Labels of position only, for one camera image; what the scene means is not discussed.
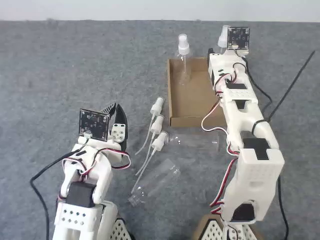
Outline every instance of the plastic bottle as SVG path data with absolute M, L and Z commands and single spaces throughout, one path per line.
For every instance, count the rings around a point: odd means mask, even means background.
M 223 25 L 221 34 L 219 36 L 219 40 L 217 46 L 213 48 L 214 52 L 217 54 L 224 54 L 227 49 L 228 44 L 228 27 L 229 25 Z
M 168 145 L 172 147 L 196 148 L 216 154 L 220 150 L 218 132 L 171 133 Z
M 146 175 L 129 197 L 132 206 L 145 203 L 150 197 L 156 195 L 165 185 L 180 176 L 180 170 L 170 159 L 164 160 L 148 175 Z
M 175 79 L 177 79 L 181 85 L 187 84 L 191 79 L 191 55 L 188 37 L 182 33 L 178 37 L 178 53 L 175 66 Z

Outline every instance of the white perforated base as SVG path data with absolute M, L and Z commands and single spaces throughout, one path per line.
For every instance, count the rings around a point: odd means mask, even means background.
M 110 240 L 131 240 L 126 229 L 126 225 L 122 219 L 117 219 L 113 225 Z
M 222 240 L 222 230 L 216 220 L 211 220 L 201 240 Z
M 246 240 L 257 240 L 255 234 L 251 231 L 251 228 L 248 225 L 242 225 L 242 227 Z
M 258 240 L 255 234 L 252 232 L 249 225 L 241 225 L 237 229 L 237 233 L 234 229 L 229 228 L 229 237 L 231 240 Z M 220 228 L 216 220 L 211 220 L 204 231 L 201 240 L 222 240 L 223 230 Z

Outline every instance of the cardboard box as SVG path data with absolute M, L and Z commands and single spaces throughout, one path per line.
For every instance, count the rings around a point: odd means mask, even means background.
M 207 59 L 191 59 L 191 80 L 181 85 L 175 79 L 178 59 L 168 59 L 168 99 L 171 127 L 201 127 L 203 117 L 217 101 L 208 74 Z M 206 127 L 226 126 L 225 116 L 219 106 L 204 122 Z

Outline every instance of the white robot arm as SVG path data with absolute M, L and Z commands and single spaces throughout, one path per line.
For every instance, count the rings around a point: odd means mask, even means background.
M 53 240 L 105 240 L 112 234 L 118 209 L 114 203 L 104 201 L 112 168 L 124 169 L 131 164 L 124 152 L 127 119 L 119 105 L 111 132 L 105 127 L 115 107 L 114 104 L 104 113 L 80 110 L 80 136 L 72 151 L 80 148 L 81 151 L 62 160 L 65 177 L 59 193 Z M 129 160 L 125 164 L 123 156 Z
M 227 124 L 227 149 L 237 156 L 228 167 L 227 177 L 236 163 L 235 174 L 223 198 L 219 200 L 226 178 L 210 205 L 216 206 L 212 213 L 221 215 L 225 226 L 223 239 L 227 239 L 229 226 L 243 233 L 243 225 L 264 219 L 285 161 L 259 109 L 245 58 L 239 56 L 249 53 L 249 28 L 224 26 L 220 38 L 223 37 L 225 45 L 221 47 L 226 48 L 225 52 L 209 50 L 207 62 L 212 87 L 219 99 L 216 104 L 222 107 Z M 242 132 L 251 132 L 252 136 L 244 137 Z

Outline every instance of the circuit board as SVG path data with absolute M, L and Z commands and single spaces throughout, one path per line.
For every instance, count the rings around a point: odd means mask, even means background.
M 110 115 L 107 113 L 80 109 L 79 136 L 89 135 L 92 139 L 108 140 Z
M 228 27 L 228 50 L 249 49 L 250 29 L 245 26 Z

